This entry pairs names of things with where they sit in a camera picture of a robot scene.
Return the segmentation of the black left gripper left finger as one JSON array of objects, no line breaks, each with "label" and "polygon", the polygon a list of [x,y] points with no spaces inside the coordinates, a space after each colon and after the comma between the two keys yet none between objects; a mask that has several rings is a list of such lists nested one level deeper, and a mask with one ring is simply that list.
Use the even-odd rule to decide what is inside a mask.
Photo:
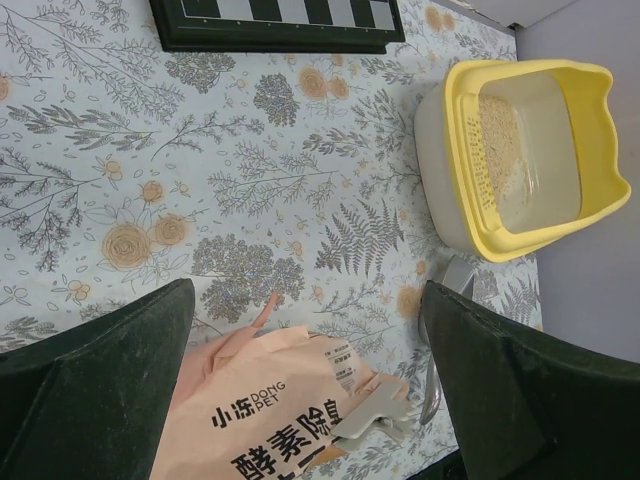
[{"label": "black left gripper left finger", "polygon": [[2,354],[2,478],[149,478],[194,309],[178,279]]}]

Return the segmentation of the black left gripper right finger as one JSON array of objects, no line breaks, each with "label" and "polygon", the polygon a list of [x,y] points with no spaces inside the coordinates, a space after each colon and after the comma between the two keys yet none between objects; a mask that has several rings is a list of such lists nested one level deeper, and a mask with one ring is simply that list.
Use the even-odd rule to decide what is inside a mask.
[{"label": "black left gripper right finger", "polygon": [[438,371],[458,449],[426,478],[638,478],[638,364],[450,298]]}]

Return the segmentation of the silver metal scoop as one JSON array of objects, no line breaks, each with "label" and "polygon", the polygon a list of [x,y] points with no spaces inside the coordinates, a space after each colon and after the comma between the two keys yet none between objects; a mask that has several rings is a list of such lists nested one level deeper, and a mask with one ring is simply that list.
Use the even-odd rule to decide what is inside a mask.
[{"label": "silver metal scoop", "polygon": [[444,355],[444,338],[448,332],[450,296],[473,298],[475,268],[457,255],[453,255],[434,280],[422,292],[419,310],[419,336],[429,349],[426,370],[424,403],[420,424],[427,425],[439,410],[444,389],[439,376],[439,358]]}]

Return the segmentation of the pink cat litter bag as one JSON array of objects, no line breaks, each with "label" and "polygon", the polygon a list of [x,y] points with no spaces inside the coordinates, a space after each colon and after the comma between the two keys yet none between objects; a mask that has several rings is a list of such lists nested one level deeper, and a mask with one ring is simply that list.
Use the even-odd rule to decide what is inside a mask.
[{"label": "pink cat litter bag", "polygon": [[385,433],[412,409],[402,379],[374,371],[344,339],[254,322],[185,355],[151,470],[153,479],[296,479],[345,455],[340,426],[394,387]]}]

